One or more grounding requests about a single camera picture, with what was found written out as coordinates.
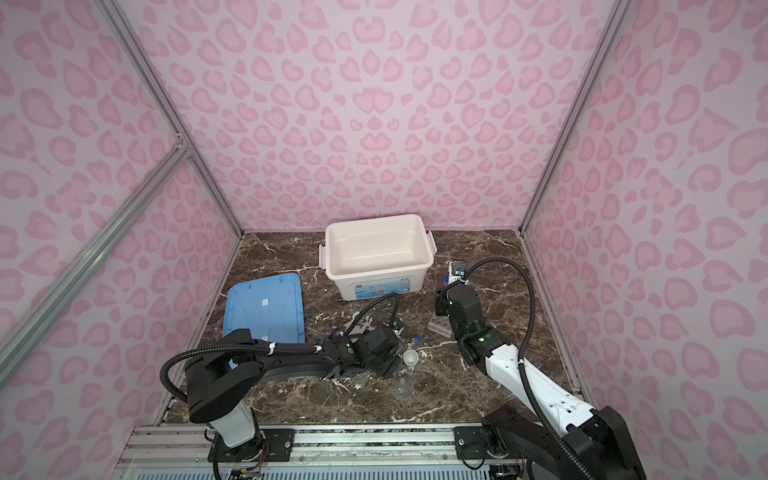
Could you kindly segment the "clear test tube rack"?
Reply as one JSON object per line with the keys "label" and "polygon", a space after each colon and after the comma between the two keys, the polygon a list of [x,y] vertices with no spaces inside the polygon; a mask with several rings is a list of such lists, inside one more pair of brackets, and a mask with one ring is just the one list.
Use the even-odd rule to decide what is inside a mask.
{"label": "clear test tube rack", "polygon": [[452,326],[447,318],[433,318],[428,322],[427,328],[430,332],[441,335],[443,337],[454,337]]}

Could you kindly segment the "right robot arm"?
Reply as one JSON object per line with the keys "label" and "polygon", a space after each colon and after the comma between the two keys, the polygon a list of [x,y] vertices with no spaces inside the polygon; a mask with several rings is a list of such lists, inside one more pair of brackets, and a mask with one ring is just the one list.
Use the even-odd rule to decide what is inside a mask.
{"label": "right robot arm", "polygon": [[559,479],[644,479],[623,417],[597,409],[560,387],[484,318],[475,290],[461,282],[437,294],[435,313],[448,319],[464,361],[509,390],[537,417],[511,407],[483,418],[486,448],[521,456]]}

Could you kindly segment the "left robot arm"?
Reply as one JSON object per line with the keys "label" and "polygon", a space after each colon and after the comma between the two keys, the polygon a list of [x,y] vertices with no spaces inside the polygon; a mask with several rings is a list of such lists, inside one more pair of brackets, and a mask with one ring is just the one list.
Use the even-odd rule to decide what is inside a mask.
{"label": "left robot arm", "polygon": [[255,414],[245,404],[257,385],[291,378],[351,378],[365,372],[389,378],[400,364],[399,338],[389,327],[310,343],[276,343],[238,329],[185,365],[189,421],[205,424],[234,449],[262,442]]}

